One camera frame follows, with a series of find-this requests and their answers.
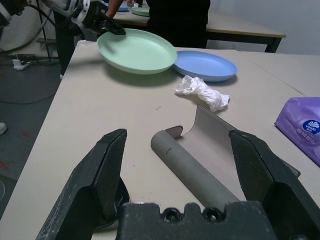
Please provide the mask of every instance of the blue plate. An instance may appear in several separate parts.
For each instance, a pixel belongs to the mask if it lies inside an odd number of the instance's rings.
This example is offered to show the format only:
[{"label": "blue plate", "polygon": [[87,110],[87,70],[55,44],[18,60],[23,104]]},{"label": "blue plate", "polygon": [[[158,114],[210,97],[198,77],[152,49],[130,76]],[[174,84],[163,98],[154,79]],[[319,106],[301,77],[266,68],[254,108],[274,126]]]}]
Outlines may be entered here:
[{"label": "blue plate", "polygon": [[129,11],[129,7],[126,4],[121,4],[121,6],[118,9],[118,12],[128,12]]},{"label": "blue plate", "polygon": [[201,51],[178,51],[173,69],[182,75],[199,77],[208,82],[220,82],[233,77],[238,69],[231,61]]}]

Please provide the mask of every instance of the gray cardboard tube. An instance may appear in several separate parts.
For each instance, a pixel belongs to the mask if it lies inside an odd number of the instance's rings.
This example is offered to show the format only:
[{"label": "gray cardboard tube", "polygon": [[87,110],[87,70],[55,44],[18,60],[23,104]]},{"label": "gray cardboard tube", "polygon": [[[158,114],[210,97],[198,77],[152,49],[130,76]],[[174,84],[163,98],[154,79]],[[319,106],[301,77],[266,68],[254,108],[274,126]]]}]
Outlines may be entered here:
[{"label": "gray cardboard tube", "polygon": [[165,130],[153,136],[151,148],[205,207],[223,212],[227,203],[239,201]]}]

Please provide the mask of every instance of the background table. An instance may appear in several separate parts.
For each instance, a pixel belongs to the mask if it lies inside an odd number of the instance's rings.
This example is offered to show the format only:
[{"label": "background table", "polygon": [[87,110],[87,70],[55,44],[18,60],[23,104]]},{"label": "background table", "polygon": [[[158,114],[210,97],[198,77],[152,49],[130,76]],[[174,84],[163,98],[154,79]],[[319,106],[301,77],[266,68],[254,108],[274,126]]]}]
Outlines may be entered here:
[{"label": "background table", "polygon": [[[238,67],[232,79],[211,84],[231,97],[228,108],[217,114],[265,140],[276,155],[299,169],[299,180],[320,206],[320,168],[274,127],[285,102],[302,94],[242,53],[203,51]],[[161,211],[199,204],[150,148],[156,132],[176,125],[187,132],[193,125],[197,103],[203,102],[175,95],[173,88],[181,80],[172,69],[149,76],[121,72],[106,64],[96,43],[80,43],[0,221],[0,239],[34,240],[74,167],[102,135],[119,128],[128,131],[121,177],[133,202],[156,202]],[[95,233],[92,239],[115,236],[114,229]]]},{"label": "background table", "polygon": [[241,52],[247,59],[306,97],[320,97],[320,56]]},{"label": "background table", "polygon": [[[128,11],[117,12],[114,19],[125,28],[146,30],[149,17]],[[209,40],[265,44],[267,53],[275,53],[281,39],[286,37],[281,32],[213,9],[208,12],[206,32]]]}]

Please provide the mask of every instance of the plastic plate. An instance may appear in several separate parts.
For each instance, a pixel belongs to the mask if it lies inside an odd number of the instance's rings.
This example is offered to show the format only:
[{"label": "plastic plate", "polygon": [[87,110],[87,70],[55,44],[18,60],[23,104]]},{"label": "plastic plate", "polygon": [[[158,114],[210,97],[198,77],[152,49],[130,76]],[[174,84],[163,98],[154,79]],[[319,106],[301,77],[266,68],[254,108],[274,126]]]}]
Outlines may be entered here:
[{"label": "plastic plate", "polygon": [[237,66],[221,56],[201,51],[178,51],[173,69],[182,75],[199,77],[208,82],[225,81],[233,77]]},{"label": "plastic plate", "polygon": [[133,74],[156,74],[170,68],[177,59],[167,40],[147,31],[125,29],[126,35],[106,32],[97,40],[104,59],[112,66]]},{"label": "plastic plate", "polygon": [[131,12],[135,15],[149,17],[149,8],[146,7],[132,7]]}]

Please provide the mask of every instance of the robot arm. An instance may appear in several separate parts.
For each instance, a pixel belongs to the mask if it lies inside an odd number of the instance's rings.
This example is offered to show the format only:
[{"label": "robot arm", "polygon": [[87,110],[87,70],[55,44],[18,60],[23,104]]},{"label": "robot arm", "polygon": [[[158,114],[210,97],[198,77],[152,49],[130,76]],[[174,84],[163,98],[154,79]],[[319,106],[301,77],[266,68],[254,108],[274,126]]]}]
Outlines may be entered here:
[{"label": "robot arm", "polygon": [[[106,16],[108,7],[99,0],[42,0],[42,2],[69,18],[75,24],[83,24],[98,34],[110,31],[116,35],[125,35],[121,25]],[[0,0],[0,28],[6,26],[13,15],[21,15],[27,0]]]}]

